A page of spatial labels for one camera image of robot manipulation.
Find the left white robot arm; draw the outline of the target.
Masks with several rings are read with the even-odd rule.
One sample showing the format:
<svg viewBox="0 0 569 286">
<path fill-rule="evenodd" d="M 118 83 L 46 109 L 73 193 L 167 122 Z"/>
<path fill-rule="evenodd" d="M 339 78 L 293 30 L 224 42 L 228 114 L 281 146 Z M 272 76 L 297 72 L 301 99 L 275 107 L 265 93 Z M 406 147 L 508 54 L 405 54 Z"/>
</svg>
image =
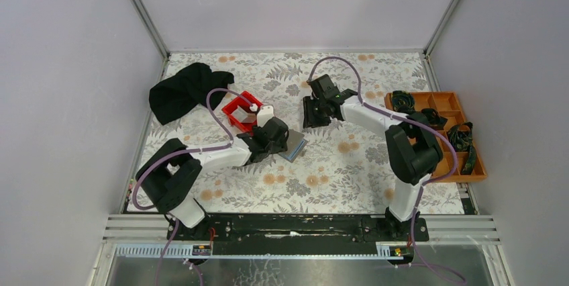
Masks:
<svg viewBox="0 0 569 286">
<path fill-rule="evenodd" d="M 179 139 L 170 139 L 136 174 L 132 202 L 144 209 L 137 200 L 142 189 L 158 213 L 178 220 L 189 238 L 201 239 L 208 222 L 206 211 L 190 196 L 195 181 L 205 173 L 248 166 L 285 152 L 288 138 L 289 127 L 272 117 L 263 126 L 238 134 L 230 145 L 190 149 Z"/>
</svg>

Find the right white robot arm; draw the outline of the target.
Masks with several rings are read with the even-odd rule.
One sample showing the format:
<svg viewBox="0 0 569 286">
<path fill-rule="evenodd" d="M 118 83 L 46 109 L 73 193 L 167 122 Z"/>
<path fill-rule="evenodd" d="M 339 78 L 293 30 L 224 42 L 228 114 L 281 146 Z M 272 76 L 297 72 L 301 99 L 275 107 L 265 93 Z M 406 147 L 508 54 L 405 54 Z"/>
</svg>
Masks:
<svg viewBox="0 0 569 286">
<path fill-rule="evenodd" d="M 367 105 L 352 89 L 340 90 L 329 75 L 308 81 L 312 93 L 303 98 L 304 128 L 327 126 L 331 120 L 361 126 L 384 138 L 389 164 L 397 181 L 388 211 L 385 232 L 402 240 L 411 222 L 422 184 L 431 178 L 444 154 L 422 113 L 398 113 Z"/>
</svg>

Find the grey card holder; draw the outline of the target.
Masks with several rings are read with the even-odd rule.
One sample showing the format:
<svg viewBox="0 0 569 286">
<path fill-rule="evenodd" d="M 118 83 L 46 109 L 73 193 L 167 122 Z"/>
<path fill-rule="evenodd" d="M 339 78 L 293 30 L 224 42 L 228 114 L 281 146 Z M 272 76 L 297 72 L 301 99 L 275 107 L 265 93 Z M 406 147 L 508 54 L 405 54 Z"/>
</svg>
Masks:
<svg viewBox="0 0 569 286">
<path fill-rule="evenodd" d="M 307 141 L 303 133 L 290 129 L 287 138 L 287 150 L 279 152 L 278 155 L 289 162 L 294 162 L 303 151 L 306 143 Z"/>
</svg>

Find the red plastic bin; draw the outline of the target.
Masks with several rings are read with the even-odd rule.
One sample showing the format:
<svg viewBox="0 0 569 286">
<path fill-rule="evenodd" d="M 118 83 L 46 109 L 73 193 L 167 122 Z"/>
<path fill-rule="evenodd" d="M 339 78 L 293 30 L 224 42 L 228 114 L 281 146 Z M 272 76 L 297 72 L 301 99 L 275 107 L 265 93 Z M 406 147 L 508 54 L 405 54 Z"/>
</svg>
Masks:
<svg viewBox="0 0 569 286">
<path fill-rule="evenodd" d="M 240 132 L 251 132 L 257 125 L 257 113 L 263 103 L 248 91 L 241 92 L 235 99 L 222 108 L 229 124 Z"/>
</svg>

